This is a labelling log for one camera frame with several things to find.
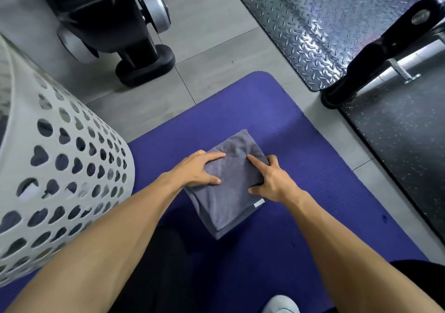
person's right arm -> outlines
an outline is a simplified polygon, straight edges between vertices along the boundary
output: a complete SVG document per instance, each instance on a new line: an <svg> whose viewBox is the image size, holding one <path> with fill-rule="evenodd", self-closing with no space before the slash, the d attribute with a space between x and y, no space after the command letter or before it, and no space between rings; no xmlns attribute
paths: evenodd
<svg viewBox="0 0 445 313"><path fill-rule="evenodd" d="M425 292L327 213L280 168L249 155L264 184L249 192L284 204L311 249L339 312L441 312Z"/></svg>

floor tile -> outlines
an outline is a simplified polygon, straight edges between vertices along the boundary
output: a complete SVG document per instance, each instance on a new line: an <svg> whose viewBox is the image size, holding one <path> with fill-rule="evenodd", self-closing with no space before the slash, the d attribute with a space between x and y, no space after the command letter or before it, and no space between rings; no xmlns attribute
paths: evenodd
<svg viewBox="0 0 445 313"><path fill-rule="evenodd" d="M178 63L177 69L197 103L253 71L269 72L351 169L372 157L339 112L321 105L318 93L307 89L260 28Z"/></svg>
<svg viewBox="0 0 445 313"><path fill-rule="evenodd" d="M354 172L426 257L432 262L445 265L445 246L427 226L381 165L373 159L354 170Z"/></svg>
<svg viewBox="0 0 445 313"><path fill-rule="evenodd" d="M88 104L129 142L194 106L176 69L132 89L121 89Z"/></svg>
<svg viewBox="0 0 445 313"><path fill-rule="evenodd" d="M258 26L240 0L165 0L171 27L160 35L177 63Z"/></svg>
<svg viewBox="0 0 445 313"><path fill-rule="evenodd" d="M83 103L123 88L114 73L120 61L117 54L101 54L94 63L81 64L60 42L59 25L45 0L0 1L2 34ZM161 43L153 27L148 25L148 28L153 40Z"/></svg>

person's left hand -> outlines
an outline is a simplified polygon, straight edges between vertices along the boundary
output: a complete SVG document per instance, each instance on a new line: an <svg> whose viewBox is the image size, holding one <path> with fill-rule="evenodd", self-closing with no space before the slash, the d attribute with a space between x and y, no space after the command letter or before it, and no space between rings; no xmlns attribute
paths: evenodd
<svg viewBox="0 0 445 313"><path fill-rule="evenodd" d="M225 155L223 152L206 153L203 150L198 150L183 159L173 168L172 172L181 181L182 186L195 187L203 184L220 184L221 180L218 177L209 175L204 171L204 164L225 157Z"/></svg>

hand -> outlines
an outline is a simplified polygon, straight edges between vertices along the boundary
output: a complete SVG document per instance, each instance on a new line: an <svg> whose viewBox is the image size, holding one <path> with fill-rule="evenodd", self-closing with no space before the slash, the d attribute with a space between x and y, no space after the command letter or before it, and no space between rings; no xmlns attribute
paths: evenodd
<svg viewBox="0 0 445 313"><path fill-rule="evenodd" d="M183 159L172 170L176 177L181 181L182 186L195 187L203 184L221 184L221 180L207 174L204 171L204 164L215 159L225 157L223 152L209 152L203 150L191 154L189 157Z"/></svg>
<svg viewBox="0 0 445 313"><path fill-rule="evenodd" d="M248 159L264 176L264 184L251 187L249 189L250 194L260 195L274 202L284 203L295 196L298 197L303 192L287 172L280 168L275 155L267 157L270 166L252 155L248 155Z"/></svg>

person's left arm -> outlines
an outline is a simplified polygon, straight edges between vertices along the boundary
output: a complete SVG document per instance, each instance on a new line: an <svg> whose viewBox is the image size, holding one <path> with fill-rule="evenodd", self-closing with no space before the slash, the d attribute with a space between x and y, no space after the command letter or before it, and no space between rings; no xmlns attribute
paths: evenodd
<svg viewBox="0 0 445 313"><path fill-rule="evenodd" d="M175 196L185 185L219 184L204 164L224 156L197 151L108 211L45 265L6 313L107 312Z"/></svg>

